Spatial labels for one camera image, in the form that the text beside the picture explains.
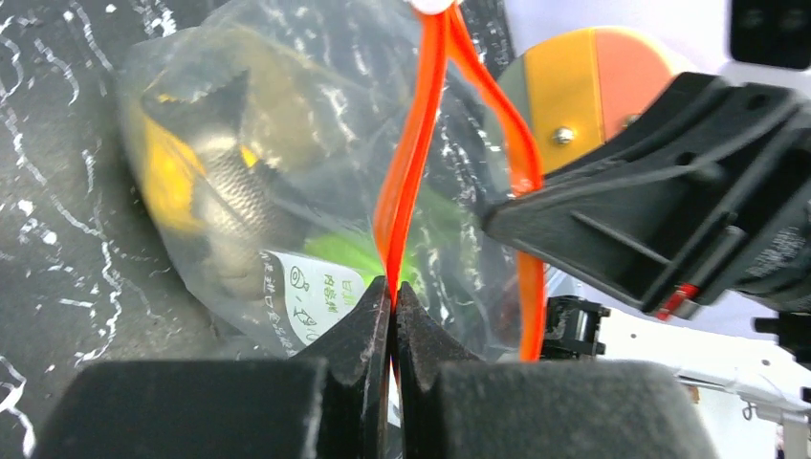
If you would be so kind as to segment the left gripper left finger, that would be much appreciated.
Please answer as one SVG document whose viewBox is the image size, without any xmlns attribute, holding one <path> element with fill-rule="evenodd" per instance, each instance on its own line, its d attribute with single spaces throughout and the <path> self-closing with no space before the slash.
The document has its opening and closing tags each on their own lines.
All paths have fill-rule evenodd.
<svg viewBox="0 0 811 459">
<path fill-rule="evenodd" d="M 357 306 L 295 356 L 105 361 L 72 381 L 37 458 L 383 458 L 390 296 Z"/>
</svg>

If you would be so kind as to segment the clear zip top bag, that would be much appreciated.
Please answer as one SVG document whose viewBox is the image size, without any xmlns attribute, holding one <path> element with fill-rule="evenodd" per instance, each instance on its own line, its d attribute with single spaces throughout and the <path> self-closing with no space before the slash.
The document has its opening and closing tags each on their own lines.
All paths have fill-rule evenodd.
<svg viewBox="0 0 811 459">
<path fill-rule="evenodd" d="M 127 157 L 142 193 L 142 96 L 192 100 L 250 74 L 242 143 L 274 168 L 271 195 L 307 229 L 299 249 L 263 249 L 263 295 L 232 298 L 206 280 L 203 227 L 157 224 L 187 289 L 217 317 L 280 356 L 320 338 L 377 277 L 400 279 L 419 194 L 457 203 L 465 222 L 428 252 L 418 299 L 474 353 L 539 356 L 542 264 L 488 237 L 497 201 L 537 189 L 540 154 L 497 86 L 457 1 L 230 1 L 201 25 L 138 43 L 120 70 Z M 373 235 L 384 273 L 307 255 L 319 230 Z"/>
</svg>

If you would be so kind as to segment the grey toy fish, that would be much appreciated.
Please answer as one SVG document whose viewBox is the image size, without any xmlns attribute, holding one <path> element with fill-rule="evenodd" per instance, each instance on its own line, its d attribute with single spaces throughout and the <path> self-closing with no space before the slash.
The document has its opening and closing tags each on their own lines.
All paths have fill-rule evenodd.
<svg viewBox="0 0 811 459">
<path fill-rule="evenodd" d="M 192 100 L 142 96 L 145 114 L 187 145 L 201 171 L 194 174 L 191 210 L 207 239 L 205 278 L 232 298 L 263 295 L 263 249 L 299 249 L 304 222 L 274 202 L 277 171 L 254 159 L 242 143 L 250 74 L 243 71 Z"/>
</svg>

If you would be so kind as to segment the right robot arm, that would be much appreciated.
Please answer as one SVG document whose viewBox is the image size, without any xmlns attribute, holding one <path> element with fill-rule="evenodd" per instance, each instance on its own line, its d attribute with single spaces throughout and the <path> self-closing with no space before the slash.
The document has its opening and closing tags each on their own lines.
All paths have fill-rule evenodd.
<svg viewBox="0 0 811 459">
<path fill-rule="evenodd" d="M 635 309 L 612 360 L 711 391 L 724 458 L 807 449 L 810 5 L 511 1 L 503 74 L 547 169 L 495 240 Z"/>
</svg>

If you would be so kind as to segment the green round fruit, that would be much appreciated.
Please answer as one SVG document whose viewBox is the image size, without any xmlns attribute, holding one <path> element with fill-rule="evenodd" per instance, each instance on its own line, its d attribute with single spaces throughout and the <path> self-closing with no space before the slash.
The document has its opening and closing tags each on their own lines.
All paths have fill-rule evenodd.
<svg viewBox="0 0 811 459">
<path fill-rule="evenodd" d="M 425 260 L 428 252 L 450 243 L 465 222 L 463 209 L 438 192 L 421 190 L 411 220 L 400 279 L 409 282 L 419 295 L 427 292 L 426 280 L 433 278 Z M 307 255 L 337 263 L 359 273 L 366 284 L 384 273 L 371 232 L 331 232 L 319 230 L 308 236 L 303 246 Z"/>
</svg>

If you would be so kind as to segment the white cylinder orange lid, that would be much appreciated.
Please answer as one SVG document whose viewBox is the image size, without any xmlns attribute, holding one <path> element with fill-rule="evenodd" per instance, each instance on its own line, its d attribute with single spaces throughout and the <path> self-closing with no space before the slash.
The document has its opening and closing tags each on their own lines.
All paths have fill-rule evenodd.
<svg viewBox="0 0 811 459">
<path fill-rule="evenodd" d="M 497 82 L 551 174 L 617 137 L 685 72 L 737 85 L 755 79 L 703 67 L 649 33 L 590 26 L 531 46 Z"/>
</svg>

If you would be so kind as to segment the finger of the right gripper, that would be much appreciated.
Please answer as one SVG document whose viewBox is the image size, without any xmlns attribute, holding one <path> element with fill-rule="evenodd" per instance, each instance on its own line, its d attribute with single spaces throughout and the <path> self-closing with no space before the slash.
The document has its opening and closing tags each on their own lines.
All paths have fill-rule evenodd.
<svg viewBox="0 0 811 459">
<path fill-rule="evenodd" d="M 645 313 L 736 291 L 810 309 L 810 100 L 683 73 L 483 230 Z"/>
</svg>

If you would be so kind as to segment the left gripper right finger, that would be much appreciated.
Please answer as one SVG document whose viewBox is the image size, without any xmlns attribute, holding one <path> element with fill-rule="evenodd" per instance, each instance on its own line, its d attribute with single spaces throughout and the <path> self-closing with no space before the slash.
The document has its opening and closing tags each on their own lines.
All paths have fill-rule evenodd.
<svg viewBox="0 0 811 459">
<path fill-rule="evenodd" d="M 713 458 L 685 387 L 643 361 L 487 362 L 403 284 L 393 353 L 407 458 Z"/>
</svg>

